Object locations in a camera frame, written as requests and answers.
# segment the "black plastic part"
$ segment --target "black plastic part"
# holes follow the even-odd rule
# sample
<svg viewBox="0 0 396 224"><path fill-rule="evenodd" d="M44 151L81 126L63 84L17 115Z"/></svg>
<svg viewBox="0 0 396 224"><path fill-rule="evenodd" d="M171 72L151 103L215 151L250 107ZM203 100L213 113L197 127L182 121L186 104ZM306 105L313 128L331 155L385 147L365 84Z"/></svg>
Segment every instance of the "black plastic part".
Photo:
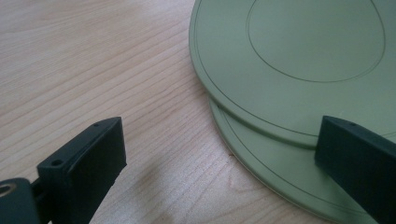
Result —
<svg viewBox="0 0 396 224"><path fill-rule="evenodd" d="M35 196L27 179L0 182L0 223L40 224Z"/></svg>
<svg viewBox="0 0 396 224"><path fill-rule="evenodd" d="M121 118L97 122L37 166L53 224L89 223L126 166Z"/></svg>
<svg viewBox="0 0 396 224"><path fill-rule="evenodd" d="M315 161L377 222L396 223L396 144L358 124L323 117Z"/></svg>

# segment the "green disc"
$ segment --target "green disc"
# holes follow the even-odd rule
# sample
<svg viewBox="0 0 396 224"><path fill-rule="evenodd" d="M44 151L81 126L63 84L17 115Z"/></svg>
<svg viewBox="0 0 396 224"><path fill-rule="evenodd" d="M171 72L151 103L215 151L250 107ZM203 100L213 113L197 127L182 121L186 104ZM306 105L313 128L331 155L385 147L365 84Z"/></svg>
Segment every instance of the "green disc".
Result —
<svg viewBox="0 0 396 224"><path fill-rule="evenodd" d="M376 223L315 165L314 150L288 145L252 131L213 101L224 140L238 160L269 188L319 216L341 223Z"/></svg>
<svg viewBox="0 0 396 224"><path fill-rule="evenodd" d="M254 130L313 148L323 115L396 142L395 1L197 0L191 58Z"/></svg>

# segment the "stacked green discs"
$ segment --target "stacked green discs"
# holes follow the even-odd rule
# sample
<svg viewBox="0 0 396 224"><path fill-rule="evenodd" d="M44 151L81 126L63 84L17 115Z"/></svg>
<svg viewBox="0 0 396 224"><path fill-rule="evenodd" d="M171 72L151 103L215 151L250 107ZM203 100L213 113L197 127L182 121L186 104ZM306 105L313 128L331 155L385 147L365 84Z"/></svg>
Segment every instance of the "stacked green discs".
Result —
<svg viewBox="0 0 396 224"><path fill-rule="evenodd" d="M197 0L191 57L221 134L260 181L322 217L375 223L315 165L323 115L396 142L393 2Z"/></svg>

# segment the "wooden table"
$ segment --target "wooden table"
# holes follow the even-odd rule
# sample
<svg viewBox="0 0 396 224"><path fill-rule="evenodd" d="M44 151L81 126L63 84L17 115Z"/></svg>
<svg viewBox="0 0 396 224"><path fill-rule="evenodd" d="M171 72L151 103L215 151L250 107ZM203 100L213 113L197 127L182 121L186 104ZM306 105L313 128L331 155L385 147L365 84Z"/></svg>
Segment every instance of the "wooden table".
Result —
<svg viewBox="0 0 396 224"><path fill-rule="evenodd" d="M189 53L193 0L0 1L0 179L121 116L128 166L92 223L326 223L221 140Z"/></svg>

